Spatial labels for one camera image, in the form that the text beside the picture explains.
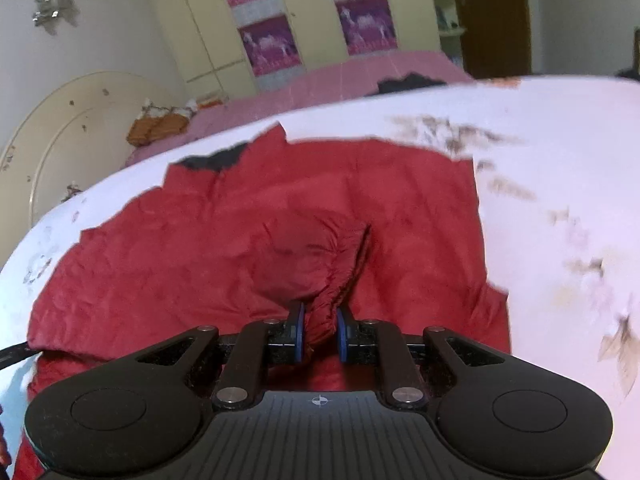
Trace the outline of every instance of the wooden door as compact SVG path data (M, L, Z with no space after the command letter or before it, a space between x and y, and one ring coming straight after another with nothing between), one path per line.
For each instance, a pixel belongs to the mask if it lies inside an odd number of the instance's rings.
M475 78L531 71L528 0L457 0L465 69Z

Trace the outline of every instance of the pink bedspread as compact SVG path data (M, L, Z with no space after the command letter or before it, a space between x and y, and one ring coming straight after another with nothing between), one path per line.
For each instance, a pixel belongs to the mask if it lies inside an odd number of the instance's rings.
M455 66L441 52L398 51L351 59L314 70L280 90L203 110L191 120L186 132L136 149L125 166L275 114L357 99L376 91L380 80L401 78L409 72L450 84L473 81L469 74Z

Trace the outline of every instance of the headboard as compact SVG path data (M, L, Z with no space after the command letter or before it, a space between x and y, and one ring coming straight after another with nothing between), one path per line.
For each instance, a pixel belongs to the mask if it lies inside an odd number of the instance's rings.
M122 167L133 149L127 132L147 98L178 104L140 76L98 72L31 112L0 155L0 267L44 214Z

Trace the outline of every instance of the red garment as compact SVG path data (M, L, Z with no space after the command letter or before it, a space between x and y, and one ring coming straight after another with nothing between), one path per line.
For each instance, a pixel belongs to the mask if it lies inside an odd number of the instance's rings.
M28 339L106 360L200 324L238 332L311 298L310 362L276 386L363 388L368 370L347 375L330 340L349 291L357 319L412 334L444 325L509 351L471 161L379 140L287 144L276 126L222 173L172 166L164 186L82 233L34 304ZM41 359L31 393L79 371L68 359ZM24 459L18 480L33 478Z

